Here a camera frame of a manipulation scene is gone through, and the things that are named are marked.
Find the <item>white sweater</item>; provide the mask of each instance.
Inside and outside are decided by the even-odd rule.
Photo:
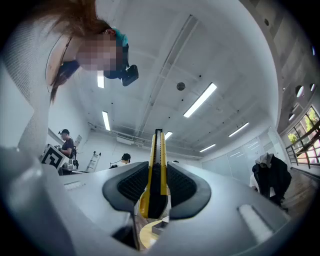
[[[18,147],[36,157],[43,152],[48,135],[50,92],[46,83],[47,61],[61,36],[55,32],[48,34],[52,23],[21,23],[10,35],[1,54],[7,72],[34,109]]]

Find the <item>ceiling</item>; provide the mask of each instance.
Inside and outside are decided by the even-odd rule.
[[[276,125],[276,70],[247,10],[230,0],[158,2],[97,1],[98,15],[127,35],[129,63],[137,65],[139,78],[127,87],[105,79],[102,89],[96,72],[80,70],[77,94],[88,122],[104,127],[107,111],[112,131],[142,138],[146,147],[162,128],[173,132],[166,141],[169,151],[193,156],[207,154],[212,149],[199,151],[214,143],[230,143],[228,135],[246,122],[254,125],[265,117]],[[179,82],[185,83],[182,91]],[[217,90],[184,117],[211,82]]]
[[[320,82],[320,63],[313,55],[312,42],[303,28],[276,0],[240,0],[250,10],[265,36],[270,37],[269,46],[275,49],[278,62],[277,74],[280,75],[279,94],[281,109],[277,131],[284,134],[292,128],[308,109],[314,92],[310,84]],[[297,98],[296,87],[304,86],[304,94]],[[289,114],[294,118],[289,121]]]

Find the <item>vr headset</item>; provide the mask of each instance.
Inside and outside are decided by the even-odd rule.
[[[103,71],[104,77],[108,79],[120,79],[123,86],[128,86],[139,78],[138,67],[129,65],[129,45],[122,47],[122,65],[117,65],[117,70]]]

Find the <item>cable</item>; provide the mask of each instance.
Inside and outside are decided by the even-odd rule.
[[[119,161],[116,161],[116,162],[110,162],[110,167],[111,167],[111,164],[116,164],[118,162],[120,162],[122,160],[122,158],[119,160]]]

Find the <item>ladder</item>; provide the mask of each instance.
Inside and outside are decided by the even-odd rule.
[[[87,173],[94,173],[96,171],[100,157],[101,152],[99,154],[96,154],[96,151],[93,152],[93,156],[91,157],[91,160],[85,170]]]

